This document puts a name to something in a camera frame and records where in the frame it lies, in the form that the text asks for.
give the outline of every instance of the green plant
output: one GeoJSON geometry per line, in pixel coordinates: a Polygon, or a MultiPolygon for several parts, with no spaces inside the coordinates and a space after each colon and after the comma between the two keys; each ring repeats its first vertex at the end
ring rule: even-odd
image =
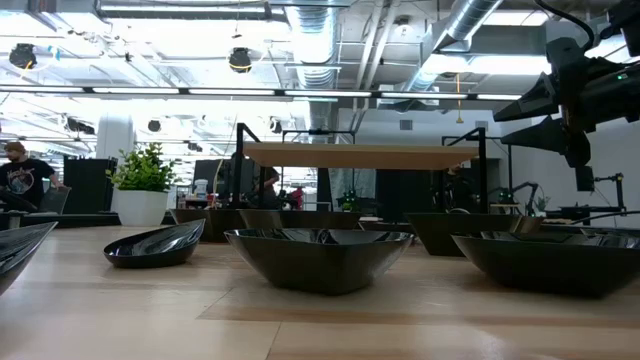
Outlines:
{"type": "Polygon", "coordinates": [[[538,196],[536,199],[536,209],[538,209],[538,211],[544,211],[544,209],[547,208],[547,205],[549,205],[550,200],[551,198],[548,196],[538,196]]]}
{"type": "Polygon", "coordinates": [[[120,150],[124,164],[118,166],[113,174],[107,170],[107,176],[119,190],[143,190],[163,192],[171,183],[178,181],[173,172],[174,162],[164,165],[160,160],[162,146],[151,143],[145,150],[137,149],[130,153],[120,150]]]}

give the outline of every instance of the white planter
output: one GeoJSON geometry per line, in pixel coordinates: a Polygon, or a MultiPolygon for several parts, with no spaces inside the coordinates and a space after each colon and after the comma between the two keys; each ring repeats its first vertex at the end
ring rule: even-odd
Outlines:
{"type": "Polygon", "coordinates": [[[167,193],[114,190],[113,210],[124,226],[158,226],[167,210],[167,193]]]}

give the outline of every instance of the table surface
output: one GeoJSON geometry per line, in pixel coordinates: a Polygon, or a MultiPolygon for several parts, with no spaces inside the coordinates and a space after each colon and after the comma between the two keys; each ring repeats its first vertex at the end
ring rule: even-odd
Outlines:
{"type": "Polygon", "coordinates": [[[0,296],[0,358],[640,359],[638,283],[604,300],[518,292],[421,246],[339,297],[275,289],[229,245],[112,268],[103,247],[142,230],[54,231],[0,296]]]}
{"type": "Polygon", "coordinates": [[[261,166],[396,170],[443,170],[478,155],[462,146],[245,143],[243,152],[261,166]]]}

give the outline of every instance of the wooden shelf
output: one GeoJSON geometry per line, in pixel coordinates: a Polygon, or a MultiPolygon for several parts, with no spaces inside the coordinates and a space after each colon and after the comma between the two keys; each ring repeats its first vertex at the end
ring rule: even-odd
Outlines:
{"type": "Polygon", "coordinates": [[[261,166],[443,170],[478,155],[477,148],[349,144],[245,143],[261,166]]]}

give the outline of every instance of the silver duct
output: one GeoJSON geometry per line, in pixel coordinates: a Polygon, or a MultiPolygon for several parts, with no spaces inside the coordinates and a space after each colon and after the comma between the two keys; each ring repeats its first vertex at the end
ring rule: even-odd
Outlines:
{"type": "Polygon", "coordinates": [[[441,49],[458,41],[471,39],[489,15],[500,6],[502,0],[456,0],[451,7],[451,15],[439,34],[427,34],[431,38],[427,59],[403,87],[403,91],[427,91],[439,74],[429,70],[429,55],[434,49],[441,49]]]}
{"type": "MultiPolygon", "coordinates": [[[[315,6],[288,7],[285,11],[293,31],[293,56],[296,62],[310,65],[333,63],[338,11],[315,6]]],[[[335,88],[335,70],[302,67],[297,72],[300,86],[304,89],[335,88]]],[[[309,108],[311,129],[331,128],[330,121],[335,115],[331,103],[310,102],[309,108]]]]}

